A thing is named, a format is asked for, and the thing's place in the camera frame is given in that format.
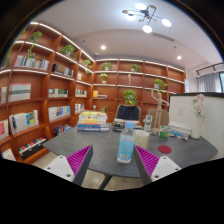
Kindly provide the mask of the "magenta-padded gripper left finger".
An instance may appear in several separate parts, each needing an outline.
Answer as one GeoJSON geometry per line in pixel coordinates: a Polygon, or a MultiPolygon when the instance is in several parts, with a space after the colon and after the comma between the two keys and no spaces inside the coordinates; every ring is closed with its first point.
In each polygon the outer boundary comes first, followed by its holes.
{"type": "Polygon", "coordinates": [[[93,156],[93,146],[84,147],[69,156],[59,155],[44,170],[81,186],[93,156]]]}

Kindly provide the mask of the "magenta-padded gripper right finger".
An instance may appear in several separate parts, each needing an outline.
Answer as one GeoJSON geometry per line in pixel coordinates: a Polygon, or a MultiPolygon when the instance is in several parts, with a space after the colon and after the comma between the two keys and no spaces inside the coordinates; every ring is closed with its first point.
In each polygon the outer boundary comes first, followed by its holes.
{"type": "Polygon", "coordinates": [[[180,170],[180,167],[167,156],[155,154],[135,146],[133,155],[144,185],[150,184],[180,170]]]}

